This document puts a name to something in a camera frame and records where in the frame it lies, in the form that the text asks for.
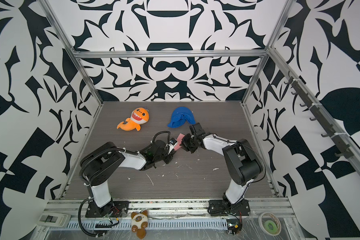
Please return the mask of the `pink paper sheet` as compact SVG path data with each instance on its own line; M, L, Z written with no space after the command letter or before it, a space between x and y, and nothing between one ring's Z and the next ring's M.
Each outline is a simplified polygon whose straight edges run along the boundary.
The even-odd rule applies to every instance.
M185 135L183 134L179 134L179 136L176 138L176 144L175 144L175 147L174 147L174 150L177 151L179 150L180 148L182 148L182 140L184 138Z

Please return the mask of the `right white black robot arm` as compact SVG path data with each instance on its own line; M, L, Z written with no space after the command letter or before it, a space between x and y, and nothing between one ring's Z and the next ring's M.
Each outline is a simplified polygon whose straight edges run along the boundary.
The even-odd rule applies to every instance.
M231 177L228 189L221 200L210 200L208 213L211 216L248 216L251 211L245 194L250 184L264 173L264 165L258 154L245 139L238 141L221 138L207 133L201 124L190 126L190 133L182 139L181 145L187 152L194 153L199 148L216 152L224 157Z

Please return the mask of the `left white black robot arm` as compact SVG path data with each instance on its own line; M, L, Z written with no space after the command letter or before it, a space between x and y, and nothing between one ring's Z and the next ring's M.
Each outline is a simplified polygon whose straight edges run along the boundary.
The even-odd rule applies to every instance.
M127 151L107 142L85 156L80 162L79 177L90 194L87 218L100 218L109 215L115 207L109 190L108 179L117 168L130 168L146 171L156 163L170 163L176 153L178 141L171 138L168 143L156 140L141 151Z

